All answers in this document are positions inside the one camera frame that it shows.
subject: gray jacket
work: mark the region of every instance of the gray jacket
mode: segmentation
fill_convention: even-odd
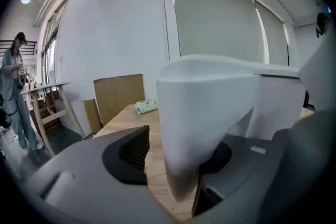
[[[24,65],[22,55],[16,56],[17,65]],[[14,79],[12,78],[13,73],[13,57],[10,53],[10,49],[7,49],[2,58],[2,65],[0,69],[0,93],[4,100],[9,100],[12,97]]]

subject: light blue jeans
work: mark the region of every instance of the light blue jeans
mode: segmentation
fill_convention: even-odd
[[[28,140],[30,147],[35,149],[37,145],[36,134],[30,123],[29,111],[18,86],[19,82],[14,80],[12,97],[9,100],[4,100],[5,110],[9,114],[13,130],[18,136],[20,147],[27,148]]]

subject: white sticker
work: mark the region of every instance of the white sticker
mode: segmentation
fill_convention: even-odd
[[[265,154],[266,153],[266,149],[262,148],[262,147],[258,147],[258,146],[253,146],[251,147],[251,150],[260,154]]]

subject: cardboard box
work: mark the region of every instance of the cardboard box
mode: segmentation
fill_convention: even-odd
[[[85,101],[85,110],[88,115],[92,132],[93,134],[97,134],[103,128],[103,125],[100,122],[95,99]]]
[[[129,104],[145,99],[142,74],[98,79],[93,84],[103,126]]]

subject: white plastic part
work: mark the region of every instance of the white plastic part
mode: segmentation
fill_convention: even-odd
[[[271,74],[282,77],[268,77]],[[267,92],[264,79],[279,81],[273,83],[279,88],[274,93]],[[300,116],[298,111],[305,97],[296,69],[222,56],[181,57],[161,69],[156,85],[166,175],[171,196],[177,202],[192,193],[198,167],[211,158],[229,130],[237,135],[270,139],[274,128],[255,124],[268,125],[267,113],[271,113],[270,124],[280,117],[280,124],[275,127],[291,127]],[[283,88],[290,95],[286,109],[282,109],[281,100],[272,102]],[[266,93],[272,111],[262,102]],[[298,107],[295,112],[288,117],[278,115],[278,111],[286,114],[291,109],[293,98],[299,98],[292,105]]]
[[[326,37],[299,72],[316,111],[336,109],[336,29]]]

